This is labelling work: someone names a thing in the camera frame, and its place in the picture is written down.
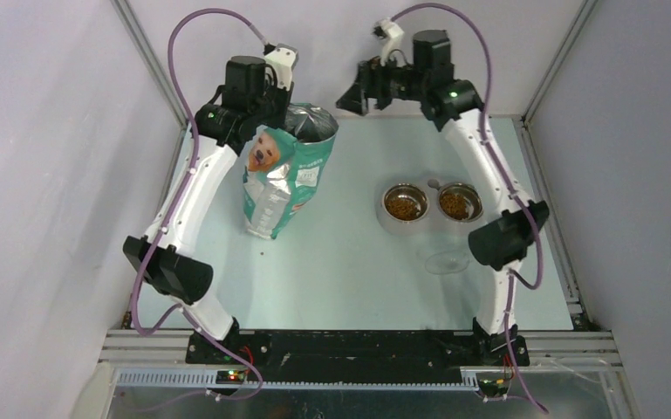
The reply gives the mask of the green pet food bag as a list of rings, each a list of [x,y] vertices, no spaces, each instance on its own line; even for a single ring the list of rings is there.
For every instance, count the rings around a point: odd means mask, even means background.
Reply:
[[[314,197],[339,124],[321,106],[291,104],[284,125],[265,127],[252,142],[243,172],[246,230],[275,239]]]

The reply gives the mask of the clear plastic scoop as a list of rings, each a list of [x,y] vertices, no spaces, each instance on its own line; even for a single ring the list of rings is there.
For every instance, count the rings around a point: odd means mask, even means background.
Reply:
[[[463,272],[469,264],[469,249],[465,246],[453,246],[429,251],[423,266],[428,273],[441,276]]]

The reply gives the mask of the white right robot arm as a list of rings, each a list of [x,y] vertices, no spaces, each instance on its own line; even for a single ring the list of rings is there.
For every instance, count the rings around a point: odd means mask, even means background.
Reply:
[[[517,366],[523,349],[514,314],[517,284],[536,289],[542,283],[539,241],[549,207],[532,198],[510,169],[490,131],[489,95],[455,77],[445,30],[415,33],[413,57],[402,65],[392,57],[401,46],[401,27],[383,20],[373,34],[382,43],[380,54],[359,62],[353,84],[336,107],[365,116],[371,100],[379,110],[394,100],[417,102],[423,116],[458,153],[483,206],[481,224],[467,235],[469,251],[478,264],[492,270],[473,319],[472,351],[482,364],[509,360]]]

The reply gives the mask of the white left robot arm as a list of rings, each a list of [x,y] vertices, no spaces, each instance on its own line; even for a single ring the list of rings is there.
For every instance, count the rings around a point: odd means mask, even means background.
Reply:
[[[156,219],[123,252],[136,270],[131,308],[143,284],[170,298],[220,363],[241,352],[236,320],[212,292],[214,270],[193,257],[202,222],[222,180],[261,126],[281,127],[291,101],[296,50],[278,45],[263,57],[234,56],[225,81],[189,121],[192,146]]]

